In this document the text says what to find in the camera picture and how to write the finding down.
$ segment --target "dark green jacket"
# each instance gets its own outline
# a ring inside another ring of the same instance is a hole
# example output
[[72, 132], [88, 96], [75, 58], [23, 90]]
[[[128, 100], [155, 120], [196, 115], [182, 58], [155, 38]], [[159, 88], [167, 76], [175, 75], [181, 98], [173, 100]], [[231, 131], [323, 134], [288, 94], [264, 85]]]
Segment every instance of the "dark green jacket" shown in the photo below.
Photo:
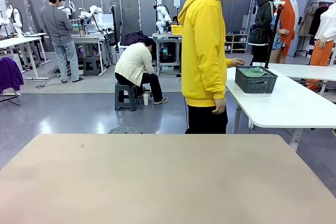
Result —
[[258, 12], [256, 15], [256, 23], [249, 37], [250, 44], [267, 44], [268, 37], [271, 35], [270, 24], [273, 13], [276, 8], [273, 4], [274, 0], [258, 0]]

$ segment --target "black pants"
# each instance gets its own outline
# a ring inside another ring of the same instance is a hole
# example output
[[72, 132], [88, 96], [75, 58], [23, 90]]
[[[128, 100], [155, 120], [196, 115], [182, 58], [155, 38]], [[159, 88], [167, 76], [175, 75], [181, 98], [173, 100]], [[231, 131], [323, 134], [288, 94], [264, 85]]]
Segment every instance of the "black pants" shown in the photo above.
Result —
[[193, 107], [188, 105], [189, 128], [185, 134], [226, 134], [227, 113], [212, 113], [216, 107]]
[[253, 58], [250, 63], [252, 66], [253, 62], [266, 62], [268, 54], [268, 46], [253, 46]]
[[[124, 76], [118, 73], [115, 73], [115, 76], [116, 76], [117, 81], [121, 85], [135, 85], [133, 82], [129, 81]], [[162, 91], [161, 91], [161, 87], [159, 83], [159, 78], [154, 73], [153, 74], [143, 73], [140, 87], [135, 85], [137, 88], [136, 90], [138, 92], [138, 96], [142, 95], [143, 93], [142, 85], [146, 83], [149, 83], [149, 85], [151, 86], [154, 102], [160, 102], [163, 99]]]

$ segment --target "orange pants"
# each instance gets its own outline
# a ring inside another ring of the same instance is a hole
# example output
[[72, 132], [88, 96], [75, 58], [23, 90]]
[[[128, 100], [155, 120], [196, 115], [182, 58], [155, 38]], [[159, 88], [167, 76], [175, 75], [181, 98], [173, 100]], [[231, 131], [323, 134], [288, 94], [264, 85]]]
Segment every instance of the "orange pants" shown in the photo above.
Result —
[[[316, 41], [316, 44], [315, 44], [315, 47], [314, 47], [314, 51], [313, 51], [313, 54], [311, 56], [311, 59], [310, 59], [310, 64], [312, 66], [327, 66], [328, 65], [328, 60], [329, 60], [329, 57], [331, 55], [331, 50], [334, 46], [334, 41], [329, 41], [325, 44], [325, 46], [323, 48], [319, 48], [319, 43], [320, 41], [317, 40]], [[310, 82], [319, 82], [319, 80], [311, 80], [311, 79], [307, 79], [307, 81], [310, 81]], [[307, 84], [307, 88], [310, 89], [310, 90], [318, 90], [319, 89], [319, 86], [314, 84], [314, 83], [309, 83]]]

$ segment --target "light blue jeans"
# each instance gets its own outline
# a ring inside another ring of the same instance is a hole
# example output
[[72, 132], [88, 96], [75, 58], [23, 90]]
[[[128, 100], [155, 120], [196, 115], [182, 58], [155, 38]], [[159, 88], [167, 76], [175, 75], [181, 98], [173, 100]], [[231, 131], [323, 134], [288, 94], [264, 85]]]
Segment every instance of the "light blue jeans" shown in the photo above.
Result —
[[68, 43], [53, 43], [55, 54], [57, 56], [59, 71], [61, 72], [61, 81], [66, 82], [67, 76], [67, 60], [70, 62], [71, 80], [79, 79], [78, 58], [75, 44], [73, 41]]

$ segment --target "plastic stool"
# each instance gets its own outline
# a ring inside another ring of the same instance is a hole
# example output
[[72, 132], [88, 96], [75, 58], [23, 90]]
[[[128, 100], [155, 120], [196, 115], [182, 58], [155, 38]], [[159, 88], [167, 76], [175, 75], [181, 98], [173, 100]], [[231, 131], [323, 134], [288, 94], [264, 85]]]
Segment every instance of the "plastic stool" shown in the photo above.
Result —
[[138, 100], [138, 92], [136, 91], [135, 85], [121, 85], [116, 83], [115, 93], [114, 93], [114, 110], [119, 110], [119, 108], [131, 109], [131, 111], [136, 111]]
[[99, 75], [99, 65], [96, 57], [84, 57], [83, 58], [83, 70], [84, 76], [97, 76]]

